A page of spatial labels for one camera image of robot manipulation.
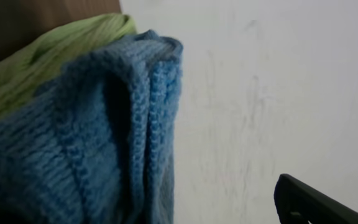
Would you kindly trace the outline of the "blue microfiber cloth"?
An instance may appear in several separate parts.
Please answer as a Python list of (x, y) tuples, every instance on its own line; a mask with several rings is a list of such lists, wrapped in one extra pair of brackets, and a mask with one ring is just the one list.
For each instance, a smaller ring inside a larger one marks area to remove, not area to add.
[(182, 52), (127, 35), (0, 120), (0, 221), (172, 223)]

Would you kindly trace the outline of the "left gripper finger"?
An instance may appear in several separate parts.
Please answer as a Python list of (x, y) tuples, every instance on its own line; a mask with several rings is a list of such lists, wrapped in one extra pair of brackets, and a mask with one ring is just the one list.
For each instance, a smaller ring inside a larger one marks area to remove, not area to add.
[(282, 174), (274, 190), (281, 224), (358, 224), (358, 213), (289, 174)]

